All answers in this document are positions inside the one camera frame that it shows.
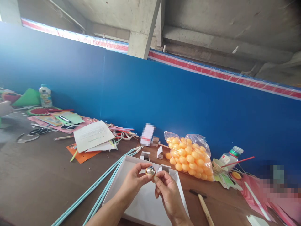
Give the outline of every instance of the cardboard box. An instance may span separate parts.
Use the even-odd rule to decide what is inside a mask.
[[[146,161],[131,156],[125,157],[103,201],[103,205],[114,197],[128,172],[139,162]],[[162,169],[161,165],[154,163],[153,167],[156,172]],[[178,185],[184,208],[189,216],[179,174],[176,170],[169,168],[167,170],[169,170],[169,174]],[[158,199],[155,198],[155,187],[155,184],[152,182],[144,185],[122,217],[145,226],[171,226],[172,224],[166,215],[162,199],[160,197]]]

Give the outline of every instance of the hammer head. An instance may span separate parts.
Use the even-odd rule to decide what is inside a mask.
[[[197,196],[197,195],[201,195],[203,198],[207,198],[207,196],[206,196],[205,193],[202,193],[202,192],[200,192],[200,191],[198,191],[198,190],[190,189],[189,192],[192,193],[192,194],[194,194],[194,195],[196,195],[196,196]]]

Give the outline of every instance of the red straw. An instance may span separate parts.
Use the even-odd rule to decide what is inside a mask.
[[[240,161],[237,161],[237,162],[234,162],[234,163],[230,163],[230,164],[228,164],[228,165],[224,165],[224,166],[221,166],[221,167],[226,167],[226,166],[233,165],[233,164],[236,164],[236,163],[244,162],[244,161],[246,161],[246,160],[253,159],[253,158],[255,158],[255,156],[249,157],[249,158],[247,158],[247,159],[243,159],[243,160],[240,160]]]

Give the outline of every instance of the metal ball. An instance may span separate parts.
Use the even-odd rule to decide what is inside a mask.
[[[145,169],[145,174],[152,174],[154,176],[156,174],[156,171],[153,166],[149,166]]]

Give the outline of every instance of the blue wall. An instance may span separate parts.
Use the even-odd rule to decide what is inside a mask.
[[[23,94],[47,84],[55,106],[99,117],[106,49],[0,22],[0,83]]]
[[[301,101],[202,76],[100,47],[0,23],[0,82],[23,93],[45,83],[61,108],[133,127],[145,123],[185,136],[206,136],[212,156],[234,145],[245,170],[267,161],[298,173]]]

